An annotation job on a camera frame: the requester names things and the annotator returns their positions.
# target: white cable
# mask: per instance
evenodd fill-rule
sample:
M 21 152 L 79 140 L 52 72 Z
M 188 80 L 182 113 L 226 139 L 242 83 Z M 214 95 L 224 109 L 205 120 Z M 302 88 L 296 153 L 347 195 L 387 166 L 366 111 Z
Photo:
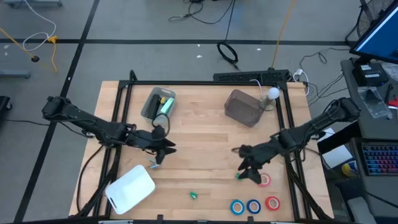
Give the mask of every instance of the white cable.
M 293 74 L 293 77 L 292 77 L 292 78 L 293 78 L 293 81 L 294 81 L 294 82 L 298 82 L 298 80 L 296 80 L 294 77 L 295 77 L 296 75 L 298 75 L 298 79 L 300 79 L 300 76 L 301 76 L 302 74 L 304 74 L 304 77 L 305 77 L 306 82 L 309 83 L 308 76 L 307 76 L 307 74 L 306 74 L 302 69 L 297 69 L 297 71 Z M 310 87 L 307 86 L 307 92 L 305 93 L 305 95 L 308 96 L 309 93 L 310 93 Z
M 249 82 L 252 82 L 252 81 L 256 81 L 259 84 L 261 96 L 262 96 L 262 88 L 261 88 L 261 84 L 260 84 L 259 80 L 249 80 Z
M 50 38 L 51 36 L 54 35 L 55 30 L 57 29 L 57 25 L 56 25 L 53 21 L 44 18 L 44 17 L 41 16 L 39 13 L 37 13 L 36 11 L 34 11 L 33 8 L 30 6 L 30 4 L 29 4 L 26 0 L 24 0 L 24 1 L 25 1 L 26 5 L 29 7 L 29 9 L 30 9 L 34 14 L 36 14 L 37 16 L 39 16 L 40 18 L 44 19 L 44 20 L 47 21 L 47 22 L 51 22 L 51 23 L 54 25 L 54 30 L 53 30 L 53 32 L 51 33 L 51 35 L 49 35 L 49 34 L 46 33 L 46 32 L 38 32 L 38 33 L 36 33 L 36 34 L 31 35 L 30 37 L 26 38 L 26 39 L 23 41 L 22 47 L 23 47 L 25 50 L 27 50 L 27 51 L 33 51 L 33 50 L 36 50 L 36 49 L 38 49 L 39 47 L 41 47 L 41 46 L 45 43 L 45 41 L 46 41 L 48 38 Z M 32 38 L 32 37 L 34 37 L 34 36 L 36 36 L 36 35 L 39 35 L 39 34 L 44 34 L 44 35 L 47 36 L 47 38 L 46 38 L 45 40 L 43 40 L 43 42 L 42 42 L 41 44 L 39 44 L 38 46 L 36 46 L 35 48 L 33 48 L 33 49 L 26 49 L 25 43 L 26 43 L 30 38 Z

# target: keyboard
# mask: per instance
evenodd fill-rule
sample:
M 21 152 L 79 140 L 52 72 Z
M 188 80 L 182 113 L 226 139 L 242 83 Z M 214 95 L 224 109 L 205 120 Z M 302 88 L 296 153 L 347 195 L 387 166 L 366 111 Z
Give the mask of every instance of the keyboard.
M 398 142 L 362 142 L 368 175 L 398 175 Z
M 230 73 L 215 73 L 213 75 L 214 81 L 226 82 L 248 82 L 249 80 L 259 80 L 261 83 L 267 82 L 286 82 L 289 77 L 289 71 L 285 70 L 268 70 L 256 72 L 230 72 Z

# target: tape roll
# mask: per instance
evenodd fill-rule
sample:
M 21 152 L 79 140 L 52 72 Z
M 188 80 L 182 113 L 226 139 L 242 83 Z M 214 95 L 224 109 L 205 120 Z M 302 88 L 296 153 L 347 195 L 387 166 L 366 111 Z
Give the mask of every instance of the tape roll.
M 230 209 L 231 209 L 231 212 L 232 212 L 234 215 L 242 215 L 243 212 L 244 212 L 244 205 L 243 205 L 243 202 L 241 202 L 240 200 L 234 200 L 234 201 L 231 203 Z
M 276 211 L 280 207 L 280 201 L 277 197 L 271 196 L 267 197 L 266 199 L 266 207 L 271 210 L 271 211 Z
M 253 210 L 252 209 L 252 205 L 256 205 L 257 208 Z M 252 200 L 248 201 L 248 204 L 246 205 L 246 208 L 248 208 L 248 211 L 251 214 L 258 214 L 260 212 L 260 210 L 261 210 L 261 205 L 260 205 L 259 201 L 255 200 L 255 199 L 252 199 Z
M 266 173 L 261 173 L 261 184 L 260 187 L 268 187 L 271 184 L 271 177 Z

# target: white plastic container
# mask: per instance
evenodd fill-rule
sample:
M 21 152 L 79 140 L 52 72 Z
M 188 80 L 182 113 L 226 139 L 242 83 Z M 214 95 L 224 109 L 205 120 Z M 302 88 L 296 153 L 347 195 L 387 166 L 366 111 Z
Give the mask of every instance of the white plastic container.
M 145 168 L 138 165 L 109 185 L 105 194 L 114 211 L 121 215 L 136 206 L 154 190 L 154 181 Z
M 148 122 L 150 122 L 150 123 L 152 122 L 152 119 L 147 118 L 147 117 L 146 117 L 146 114 L 147 114 L 147 109 L 148 109 L 150 100 L 152 99 L 152 97 L 153 97 L 154 94 L 158 94 L 160 97 L 165 97 L 165 98 L 166 98 L 166 101 L 167 101 L 169 98 L 174 98 L 173 105 L 172 105 L 172 107 L 169 109 L 169 112 L 167 113 L 167 116 L 168 116 L 169 119 L 170 119 L 170 118 L 171 118 L 171 114 L 172 114 L 172 112 L 173 112 L 173 110 L 174 110 L 174 107 L 175 107 L 175 104 L 176 104 L 175 92 L 172 91 L 172 90 L 168 90 L 168 89 L 162 88 L 162 87 L 155 87 L 155 88 L 153 88 L 153 90 L 151 91 L 151 93 L 150 93 L 149 96 L 148 96 L 147 101 L 146 101 L 145 104 L 144 104 L 144 107 L 143 107 L 142 110 L 141 110 L 141 116 L 142 116 L 146 121 L 148 121 Z M 161 106 L 159 107 L 159 109 L 157 110 L 157 111 L 158 111 L 157 114 L 159 114 L 159 112 L 160 112 L 161 109 L 162 109 L 162 105 L 161 105 Z M 154 124 L 167 124 L 167 118 L 166 118 L 165 116 L 158 116 L 158 117 L 156 118 L 156 120 L 154 121 Z

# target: red tape roll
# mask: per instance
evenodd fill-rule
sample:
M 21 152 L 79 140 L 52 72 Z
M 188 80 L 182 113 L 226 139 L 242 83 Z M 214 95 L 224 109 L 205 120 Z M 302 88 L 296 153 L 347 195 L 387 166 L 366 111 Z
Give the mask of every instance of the red tape roll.
M 277 197 L 271 196 L 266 199 L 266 207 L 271 211 L 276 211 L 280 207 L 280 201 Z
M 261 175 L 261 184 L 259 184 L 259 186 L 268 187 L 271 184 L 271 177 L 266 173 L 262 173 L 260 175 Z

